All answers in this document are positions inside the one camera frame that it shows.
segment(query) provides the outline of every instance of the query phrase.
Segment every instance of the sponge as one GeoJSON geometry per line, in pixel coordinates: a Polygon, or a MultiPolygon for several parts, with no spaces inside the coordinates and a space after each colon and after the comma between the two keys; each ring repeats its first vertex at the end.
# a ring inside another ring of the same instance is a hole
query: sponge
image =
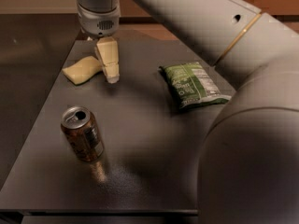
{"type": "Polygon", "coordinates": [[[102,71],[102,63],[93,56],[88,56],[63,69],[64,75],[75,85],[82,84],[102,71]]]}

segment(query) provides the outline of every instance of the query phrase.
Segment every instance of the can top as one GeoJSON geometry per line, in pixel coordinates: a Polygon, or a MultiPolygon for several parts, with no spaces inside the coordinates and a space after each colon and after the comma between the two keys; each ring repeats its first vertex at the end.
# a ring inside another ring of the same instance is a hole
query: can top
{"type": "Polygon", "coordinates": [[[67,129],[77,129],[84,126],[91,118],[91,112],[80,106],[67,109],[62,117],[62,125],[67,129]]]}

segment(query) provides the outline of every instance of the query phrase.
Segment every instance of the table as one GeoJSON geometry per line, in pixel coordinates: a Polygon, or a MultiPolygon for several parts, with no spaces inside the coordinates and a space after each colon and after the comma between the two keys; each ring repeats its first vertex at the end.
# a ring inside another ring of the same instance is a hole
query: table
{"type": "MultiPolygon", "coordinates": [[[[64,67],[93,54],[77,41],[64,67]]],[[[223,105],[179,113],[159,65],[200,61],[179,41],[119,41],[121,80],[74,86],[61,73],[0,192],[0,209],[28,215],[197,215],[197,166],[223,105]],[[79,161],[60,130],[73,105],[95,115],[105,151],[79,161]]],[[[213,68],[221,91],[234,91],[213,68]]]]}

